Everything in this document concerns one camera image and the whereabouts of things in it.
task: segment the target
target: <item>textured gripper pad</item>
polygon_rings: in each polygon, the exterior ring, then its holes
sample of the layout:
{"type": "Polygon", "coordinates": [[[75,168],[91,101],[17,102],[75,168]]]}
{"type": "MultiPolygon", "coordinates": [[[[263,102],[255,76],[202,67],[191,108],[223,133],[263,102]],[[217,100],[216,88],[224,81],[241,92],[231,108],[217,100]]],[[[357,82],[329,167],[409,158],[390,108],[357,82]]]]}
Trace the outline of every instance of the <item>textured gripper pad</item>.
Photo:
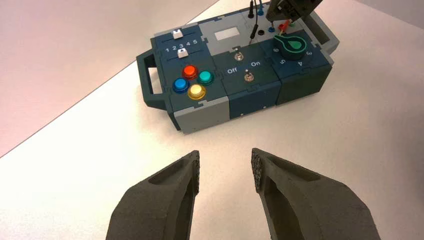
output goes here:
{"type": "Polygon", "coordinates": [[[251,165],[253,171],[253,179],[254,179],[254,187],[256,188],[256,192],[259,193],[261,189],[261,175],[262,175],[262,167],[261,167],[261,158],[256,152],[252,151],[251,165]]]}
{"type": "Polygon", "coordinates": [[[380,240],[370,210],[345,184],[260,149],[251,158],[273,240],[380,240]]]}
{"type": "Polygon", "coordinates": [[[195,150],[130,187],[112,213],[106,240],[189,240],[199,170],[195,150]]]}

